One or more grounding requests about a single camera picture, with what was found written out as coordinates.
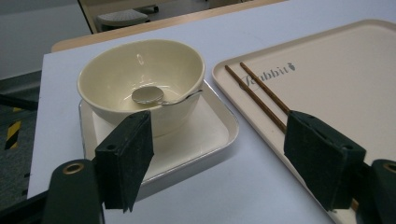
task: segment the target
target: gray floor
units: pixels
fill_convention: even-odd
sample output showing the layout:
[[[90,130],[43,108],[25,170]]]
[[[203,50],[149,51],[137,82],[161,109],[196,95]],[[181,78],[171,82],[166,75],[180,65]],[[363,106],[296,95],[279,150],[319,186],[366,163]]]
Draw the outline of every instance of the gray floor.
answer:
[[[148,14],[151,21],[158,21],[175,16],[210,8],[206,0],[175,0],[158,5],[159,12],[152,8],[141,11]],[[25,76],[0,80],[0,94],[11,95],[25,100],[38,101],[41,72]],[[0,211],[26,200],[30,166],[32,162],[35,138],[36,113],[20,119],[17,146],[7,148],[9,126],[6,120],[13,115],[13,107],[0,105]]]

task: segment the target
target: yellow black striped tape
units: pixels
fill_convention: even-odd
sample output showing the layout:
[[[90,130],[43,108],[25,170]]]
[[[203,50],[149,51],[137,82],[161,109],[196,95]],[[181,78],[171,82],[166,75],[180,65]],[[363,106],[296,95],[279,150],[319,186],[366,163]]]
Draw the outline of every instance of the yellow black striped tape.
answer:
[[[21,110],[20,108],[14,107],[14,112]],[[21,128],[21,121],[16,121],[8,126],[7,141],[5,149],[15,148],[18,145],[18,134]]]

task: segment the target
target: bowl rim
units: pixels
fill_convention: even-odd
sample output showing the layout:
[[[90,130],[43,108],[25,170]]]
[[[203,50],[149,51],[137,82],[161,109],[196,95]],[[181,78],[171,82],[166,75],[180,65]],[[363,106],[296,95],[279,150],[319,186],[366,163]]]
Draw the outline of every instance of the bowl rim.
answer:
[[[92,59],[90,59],[85,65],[84,67],[81,69],[80,73],[78,74],[78,81],[77,81],[77,87],[78,87],[78,93],[81,96],[82,100],[84,100],[85,102],[87,102],[89,105],[92,105],[93,107],[97,107],[100,108],[101,110],[107,111],[107,112],[111,112],[111,113],[129,113],[129,112],[139,112],[139,111],[143,111],[143,110],[154,110],[154,109],[159,109],[161,107],[163,107],[162,105],[155,105],[155,106],[151,106],[148,108],[143,108],[143,109],[138,109],[138,110],[120,110],[120,109],[110,109],[108,107],[104,107],[102,105],[96,104],[94,103],[92,100],[88,99],[88,97],[84,94],[84,92],[82,91],[81,87],[80,87],[80,79],[81,76],[83,74],[83,72],[85,71],[85,69],[88,67],[89,64],[93,63],[95,60],[97,60],[99,57],[103,56],[106,53],[109,53],[111,51],[117,50],[119,48],[123,48],[125,46],[129,46],[129,45],[135,45],[138,43],[142,43],[142,42],[168,42],[168,43],[174,43],[174,44],[179,44],[181,46],[184,46],[185,48],[191,49],[192,52],[195,52],[198,56],[198,58],[201,61],[201,65],[202,65],[202,70],[201,70],[201,74],[198,78],[198,81],[195,82],[195,84],[188,90],[186,91],[183,95],[180,96],[180,99],[185,98],[188,94],[190,94],[191,92],[198,90],[199,86],[202,85],[204,79],[205,79],[205,60],[204,57],[202,57],[201,53],[194,49],[193,47],[191,47],[190,45],[187,45],[185,43],[182,43],[180,41],[177,40],[172,40],[172,39],[161,39],[161,38],[151,38],[151,39],[141,39],[141,40],[136,40],[136,41],[132,41],[132,42],[128,42],[128,43],[123,43],[114,47],[110,47],[109,49],[105,49],[104,51],[102,51],[101,53],[97,54],[96,56],[94,56]]]

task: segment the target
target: white table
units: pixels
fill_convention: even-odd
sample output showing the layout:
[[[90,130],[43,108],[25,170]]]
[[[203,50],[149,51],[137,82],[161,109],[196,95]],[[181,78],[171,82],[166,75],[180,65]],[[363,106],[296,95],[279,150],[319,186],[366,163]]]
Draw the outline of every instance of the white table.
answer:
[[[76,82],[84,65],[122,43],[166,38],[191,45],[204,56],[205,80],[239,120],[239,135],[227,148],[233,154],[137,202],[131,214],[105,211],[106,223],[332,222],[220,92],[211,69],[228,58],[354,21],[396,22],[395,12],[394,0],[294,0],[46,55],[28,196],[48,189],[57,166],[83,158]]]

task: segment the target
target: white tray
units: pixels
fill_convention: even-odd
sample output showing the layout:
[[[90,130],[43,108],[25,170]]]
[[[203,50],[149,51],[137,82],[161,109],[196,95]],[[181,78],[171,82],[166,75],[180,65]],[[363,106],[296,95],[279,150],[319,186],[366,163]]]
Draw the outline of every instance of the white tray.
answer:
[[[228,64],[246,80],[248,74],[239,65],[245,63],[256,75],[266,79],[265,84],[290,109],[322,119],[364,147],[365,161],[371,164],[376,159],[396,161],[395,59],[396,25],[368,20],[226,60],[215,66],[213,78],[277,156],[299,177],[284,156],[285,135],[239,88],[224,65]],[[250,79],[247,82],[286,124],[287,116],[257,84]],[[340,219],[349,223],[355,218]]]
[[[222,151],[238,135],[236,117],[206,82],[203,90],[191,117],[182,127],[153,139],[154,157],[142,185]],[[91,160],[96,147],[115,127],[99,118],[83,101],[79,111],[85,156]]]

